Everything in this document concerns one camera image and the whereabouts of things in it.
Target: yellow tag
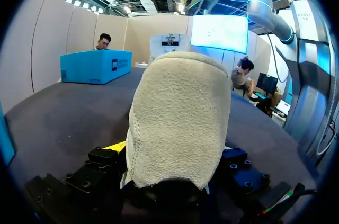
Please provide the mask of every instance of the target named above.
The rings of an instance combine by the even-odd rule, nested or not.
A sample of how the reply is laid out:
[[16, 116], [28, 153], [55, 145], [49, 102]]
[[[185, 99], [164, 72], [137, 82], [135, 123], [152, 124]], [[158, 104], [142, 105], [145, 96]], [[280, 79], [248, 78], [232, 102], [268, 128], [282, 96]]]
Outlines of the yellow tag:
[[117, 151], [119, 153], [125, 146], [126, 141], [123, 141], [112, 146], [104, 147], [104, 149], [112, 149], [113, 151]]

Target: black hair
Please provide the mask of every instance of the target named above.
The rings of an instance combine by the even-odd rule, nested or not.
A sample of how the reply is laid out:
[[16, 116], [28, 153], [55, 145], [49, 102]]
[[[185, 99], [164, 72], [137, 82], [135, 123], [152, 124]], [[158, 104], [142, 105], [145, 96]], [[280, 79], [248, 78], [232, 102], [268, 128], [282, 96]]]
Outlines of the black hair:
[[248, 69], [249, 71], [254, 69], [254, 64], [247, 57], [245, 59], [242, 59], [241, 63], [242, 69]]
[[111, 42], [111, 36], [109, 36], [109, 34], [107, 34], [107, 33], [102, 33], [100, 35], [100, 39], [99, 40], [102, 40], [102, 39], [107, 39], [108, 42]]

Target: cable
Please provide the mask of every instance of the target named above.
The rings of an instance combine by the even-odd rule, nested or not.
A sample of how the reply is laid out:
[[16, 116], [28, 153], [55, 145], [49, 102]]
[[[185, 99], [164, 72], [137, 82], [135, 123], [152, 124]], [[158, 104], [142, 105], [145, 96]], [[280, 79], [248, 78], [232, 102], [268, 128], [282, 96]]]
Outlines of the cable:
[[266, 32], [266, 34], [267, 34], [267, 37], [269, 37], [269, 41], [270, 41], [270, 44], [271, 44], [271, 47], [272, 47], [273, 57], [274, 57], [274, 65], [275, 65], [275, 70], [276, 70], [276, 75], [278, 76], [279, 81], [280, 81], [281, 83], [284, 83], [284, 82], [286, 82], [287, 78], [289, 77], [290, 72], [288, 71], [288, 74], [287, 74], [287, 77], [285, 78], [285, 80], [284, 80], [284, 81], [281, 81], [281, 79], [280, 79], [280, 77], [279, 77], [279, 73], [278, 73], [278, 68], [277, 68], [277, 66], [276, 66], [276, 59], [275, 59], [274, 46], [273, 46], [273, 44], [272, 44], [272, 41], [271, 41], [271, 38], [270, 38], [269, 33], [267, 32], [266, 29], [264, 29], [264, 30], [265, 30], [265, 32]]
[[324, 153], [329, 149], [329, 147], [331, 146], [331, 144], [332, 144], [332, 142], [333, 142], [335, 136], [337, 135], [337, 131], [335, 130], [335, 121], [336, 121], [337, 118], [338, 118], [338, 114], [337, 114], [335, 120], [332, 120], [332, 122], [331, 122], [331, 123], [333, 123], [333, 128], [331, 128], [331, 123], [330, 123], [330, 125], [328, 126], [328, 128], [330, 128], [330, 129], [332, 130], [333, 135], [332, 135], [331, 139], [329, 140], [329, 142], [327, 143], [325, 149], [322, 150], [322, 151], [319, 151], [319, 150], [320, 150], [320, 145], [321, 145], [322, 142], [324, 141], [326, 135], [324, 134], [324, 136], [322, 137], [322, 139], [319, 140], [319, 143], [318, 143], [318, 146], [317, 146], [317, 155], [318, 155], [318, 156], [321, 156], [322, 154], [324, 154]]
[[276, 211], [278, 211], [279, 208], [284, 207], [287, 203], [290, 203], [293, 200], [297, 200], [301, 196], [305, 196], [305, 195], [319, 195], [319, 192], [317, 190], [304, 190], [304, 191], [301, 191], [299, 193], [297, 192], [297, 193], [291, 195], [289, 198], [285, 199], [284, 201], [280, 202], [279, 204], [277, 204], [273, 208], [266, 209], [263, 214], [269, 213], [269, 215], [272, 215], [272, 214], [276, 213]]

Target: white sign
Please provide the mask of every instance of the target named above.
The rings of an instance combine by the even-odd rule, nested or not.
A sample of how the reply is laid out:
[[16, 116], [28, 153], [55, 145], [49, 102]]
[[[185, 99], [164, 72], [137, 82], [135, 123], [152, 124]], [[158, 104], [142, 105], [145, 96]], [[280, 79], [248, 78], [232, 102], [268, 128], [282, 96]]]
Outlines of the white sign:
[[162, 42], [166, 42], [166, 44], [163, 43], [163, 46], [179, 46], [179, 34], [163, 35]]
[[319, 41], [317, 25], [307, 0], [293, 2], [298, 18], [300, 37], [304, 40]]

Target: person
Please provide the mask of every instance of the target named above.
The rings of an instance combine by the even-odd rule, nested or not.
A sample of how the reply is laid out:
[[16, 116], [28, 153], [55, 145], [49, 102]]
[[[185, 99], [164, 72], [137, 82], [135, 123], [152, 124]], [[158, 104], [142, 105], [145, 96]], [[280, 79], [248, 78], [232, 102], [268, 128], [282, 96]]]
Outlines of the person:
[[100, 39], [97, 41], [97, 46], [93, 50], [107, 49], [111, 42], [111, 36], [107, 33], [102, 33]]
[[235, 89], [242, 89], [244, 93], [250, 97], [255, 89], [254, 80], [247, 79], [246, 75], [254, 69], [254, 64], [248, 59], [248, 57], [244, 57], [241, 59], [238, 66], [232, 71], [232, 84]]

